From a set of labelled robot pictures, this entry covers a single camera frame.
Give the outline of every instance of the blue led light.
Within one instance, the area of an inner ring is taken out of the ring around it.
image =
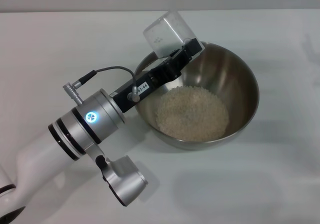
[[[90,111],[85,115],[85,120],[88,123],[94,123],[97,120],[97,118],[98,118],[98,114],[93,111]]]

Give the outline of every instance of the bowl rim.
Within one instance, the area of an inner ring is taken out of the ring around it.
[[[181,139],[178,139],[178,138],[175,138],[173,136],[170,136],[170,135],[167,135],[165,133],[163,133],[162,131],[156,129],[154,126],[152,126],[148,121],[146,121],[144,119],[144,117],[140,114],[138,108],[137,108],[137,105],[135,106],[135,109],[136,111],[138,112],[138,114],[142,117],[142,119],[148,124],[148,126],[150,126],[154,131],[156,131],[157,133],[159,134],[162,134],[164,135],[166,138],[169,138],[170,140],[172,141],[178,141],[178,142],[181,142],[181,143],[188,143],[188,144],[213,144],[213,143],[217,143],[217,142],[221,142],[221,141],[224,141],[228,138],[231,138],[233,136],[235,136],[236,134],[240,133],[251,121],[252,119],[255,117],[256,113],[257,113],[257,110],[258,110],[258,106],[259,106],[259,102],[260,102],[260,90],[259,90],[259,85],[258,85],[258,81],[257,81],[257,78],[255,76],[255,74],[253,73],[253,71],[251,70],[251,68],[248,66],[248,64],[241,58],[239,57],[237,54],[235,54],[233,51],[223,47],[223,46],[220,46],[220,45],[217,45],[217,44],[213,44],[211,42],[207,42],[207,41],[201,41],[201,43],[206,46],[206,45],[210,45],[210,46],[215,46],[217,48],[221,48],[221,49],[224,49],[226,50],[227,52],[233,54],[235,57],[237,57],[239,60],[241,60],[244,65],[247,67],[247,69],[249,70],[249,72],[251,73],[252,77],[253,77],[253,81],[255,83],[255,86],[256,86],[256,90],[257,90],[257,102],[256,102],[256,106],[255,106],[255,109],[254,109],[254,112],[252,114],[252,116],[250,117],[250,119],[239,129],[237,130],[236,132],[228,135],[228,136],[225,136],[225,137],[222,137],[222,138],[219,138],[219,139],[216,139],[216,140],[208,140],[208,141],[193,141],[193,140],[181,140]],[[141,68],[142,64],[146,61],[148,61],[150,58],[152,58],[153,56],[155,56],[156,53],[153,51],[151,52],[150,54],[148,54],[140,63],[139,65],[137,66],[137,68],[135,69],[134,73],[136,74],[137,73],[137,70]]]

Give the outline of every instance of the stainless steel bowl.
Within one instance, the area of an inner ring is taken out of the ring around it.
[[[198,150],[229,141],[239,134],[254,117],[259,104],[257,80],[248,65],[233,52],[208,42],[202,42],[205,50],[182,71],[182,75],[149,95],[135,106],[143,120],[164,142],[185,150]],[[157,59],[154,52],[149,54],[137,67],[140,74]],[[210,141],[179,140],[162,133],[156,123],[159,98],[178,86],[203,87],[217,95],[229,112],[229,125],[220,139]]]

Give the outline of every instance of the black cable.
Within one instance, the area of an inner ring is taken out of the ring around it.
[[[122,69],[122,70],[124,70],[124,71],[129,72],[129,73],[131,74],[131,76],[132,76],[133,86],[134,86],[134,87],[137,86],[137,80],[136,80],[135,74],[133,73],[132,70],[130,70],[130,69],[126,68],[126,67],[119,66],[119,65],[109,66],[109,67],[105,67],[105,68],[98,69],[98,70],[96,70],[95,72],[96,72],[96,73],[99,73],[99,72],[103,72],[103,71],[107,71],[107,70],[112,70],[112,69]]]

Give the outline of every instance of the black ring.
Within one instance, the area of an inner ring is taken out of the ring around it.
[[[94,140],[96,144],[100,144],[101,140],[99,137],[95,134],[95,132],[91,129],[91,127],[86,123],[86,121],[83,119],[82,115],[79,113],[77,108],[72,108],[71,112],[75,116],[75,118],[81,123],[83,128],[86,130],[86,132],[91,136],[91,138]]]
[[[74,137],[70,134],[70,132],[68,131],[67,127],[65,126],[65,124],[63,123],[63,121],[61,120],[61,118],[59,118],[58,120],[56,120],[56,124],[60,127],[61,131],[63,132],[63,134],[66,136],[66,138],[69,140],[69,142],[72,144],[72,146],[82,155],[85,155],[86,152],[85,150],[78,144],[78,142],[74,139]]]
[[[16,188],[16,185],[14,185],[14,184],[5,185],[4,187],[0,188],[0,194],[4,193],[10,189],[13,189],[13,188]]]
[[[55,139],[55,141],[59,144],[59,146],[65,151],[65,153],[68,154],[69,157],[71,157],[74,161],[79,160],[79,157],[77,157],[68,147],[67,145],[64,143],[64,141],[60,138],[60,136],[58,135],[58,133],[56,132],[54,126],[52,124],[50,124],[48,126],[48,129],[51,133],[51,135],[53,136],[53,138]]]

